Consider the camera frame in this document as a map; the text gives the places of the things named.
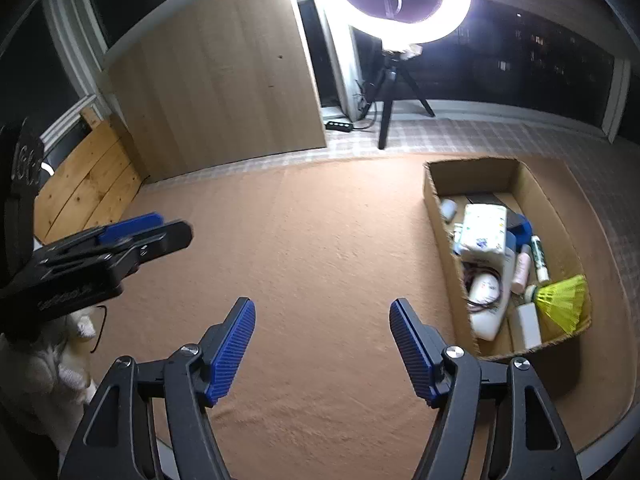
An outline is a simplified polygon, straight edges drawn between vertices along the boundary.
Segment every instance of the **silver bolt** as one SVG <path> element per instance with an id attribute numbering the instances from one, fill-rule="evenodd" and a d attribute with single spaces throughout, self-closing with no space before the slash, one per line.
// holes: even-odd
<path id="1" fill-rule="evenodd" d="M 127 357 L 127 356 L 124 356 L 124 357 L 118 357 L 118 358 L 116 359 L 116 362 L 117 362 L 119 365 L 124 366 L 124 367 L 126 368 L 126 367 L 128 367 L 128 366 L 131 366 L 131 357 Z"/>
<path id="2" fill-rule="evenodd" d="M 452 359 L 461 358 L 465 354 L 465 351 L 459 346 L 450 346 L 446 351 L 447 355 Z"/>
<path id="3" fill-rule="evenodd" d="M 185 355 L 196 355 L 198 353 L 198 350 L 200 350 L 200 348 L 194 343 L 189 343 L 188 345 L 180 348 L 180 352 Z"/>
<path id="4" fill-rule="evenodd" d="M 527 361 L 524 357 L 516 357 L 513 360 L 513 365 L 518 369 L 518 370 L 529 370 L 529 367 L 531 366 L 531 364 L 529 363 L 529 361 Z"/>

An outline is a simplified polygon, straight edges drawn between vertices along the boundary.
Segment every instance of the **ring light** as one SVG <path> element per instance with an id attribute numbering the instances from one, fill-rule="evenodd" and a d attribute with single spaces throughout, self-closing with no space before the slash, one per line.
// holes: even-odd
<path id="1" fill-rule="evenodd" d="M 385 45 L 407 46 L 412 43 L 428 43 L 450 34 L 462 23 L 471 0 L 442 0 L 440 7 L 428 18 L 417 23 L 403 23 L 376 18 L 365 14 L 348 0 L 327 0 L 335 12 L 341 14 L 352 27 L 380 38 Z"/>

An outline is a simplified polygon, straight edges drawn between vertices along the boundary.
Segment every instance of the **yellow shuttlecock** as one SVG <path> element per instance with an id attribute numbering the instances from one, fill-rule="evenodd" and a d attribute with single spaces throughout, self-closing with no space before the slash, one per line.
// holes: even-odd
<path id="1" fill-rule="evenodd" d="M 525 300 L 527 303 L 533 301 L 562 330 L 572 334 L 580 321 L 586 292 L 587 282 L 583 275 L 578 274 L 564 282 L 552 285 L 543 287 L 531 285 L 527 287 Z"/>

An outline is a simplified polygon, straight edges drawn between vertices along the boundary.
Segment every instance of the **brown blanket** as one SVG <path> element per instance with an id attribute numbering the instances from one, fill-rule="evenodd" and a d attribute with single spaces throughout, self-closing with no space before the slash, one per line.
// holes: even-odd
<path id="1" fill-rule="evenodd" d="M 130 216 L 157 210 L 183 218 L 195 238 L 126 280 L 123 296 L 110 303 L 96 376 L 118 355 L 159 359 L 198 341 L 238 296 L 248 296 L 257 307 L 254 337 L 229 396 L 210 412 L 231 474 L 410 478 L 435 412 L 414 395 L 388 308 L 407 297 L 424 323 L 453 341 L 422 201 L 422 163 L 434 158 L 444 156 L 322 162 L 143 190 Z M 544 173 L 543 189 L 575 233 L 593 297 L 592 328 L 534 360 L 580 449 L 628 409 L 635 344 L 590 205 L 564 164 L 527 163 Z M 158 435 L 168 442 L 164 414 L 156 412 Z"/>

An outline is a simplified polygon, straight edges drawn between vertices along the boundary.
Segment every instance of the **cardboard box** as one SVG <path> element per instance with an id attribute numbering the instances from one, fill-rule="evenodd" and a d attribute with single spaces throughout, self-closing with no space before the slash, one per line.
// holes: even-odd
<path id="1" fill-rule="evenodd" d="M 462 223 L 465 205 L 468 203 L 467 194 L 493 193 L 508 207 L 529 219 L 534 234 L 537 234 L 542 241 L 546 265 L 553 283 L 576 274 L 584 274 L 582 264 L 558 213 L 529 168 L 521 161 L 516 158 L 483 156 L 427 162 L 424 168 L 424 201 L 440 253 L 457 344 L 463 348 L 472 349 L 479 357 L 502 360 L 516 355 L 531 354 L 546 346 L 557 345 L 590 327 L 592 304 L 591 297 L 587 293 L 574 334 L 567 335 L 539 311 L 542 345 L 529 350 L 514 348 L 508 321 L 509 309 L 513 308 L 512 297 L 512 304 L 508 307 L 495 340 L 489 342 L 476 338 L 471 330 L 466 307 L 467 296 L 462 264 L 452 252 L 449 237 L 453 225 Z M 440 215 L 440 200 L 445 198 L 454 200 L 458 205 L 456 217 L 450 224 L 445 224 Z M 529 283 L 536 283 L 533 264 L 531 267 Z"/>

